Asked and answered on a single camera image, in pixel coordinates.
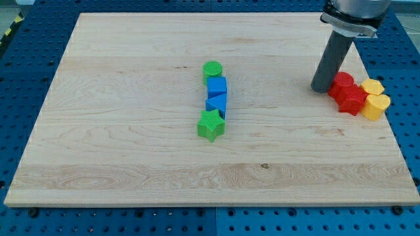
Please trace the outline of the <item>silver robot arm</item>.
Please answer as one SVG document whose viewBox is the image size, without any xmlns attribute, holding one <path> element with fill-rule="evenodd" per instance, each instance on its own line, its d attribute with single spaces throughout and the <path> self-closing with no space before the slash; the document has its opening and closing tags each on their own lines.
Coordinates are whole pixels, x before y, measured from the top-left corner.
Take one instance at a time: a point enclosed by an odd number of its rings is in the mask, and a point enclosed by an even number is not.
<svg viewBox="0 0 420 236">
<path fill-rule="evenodd" d="M 390 0 L 327 0 L 320 20 L 345 37 L 376 37 Z"/>
</svg>

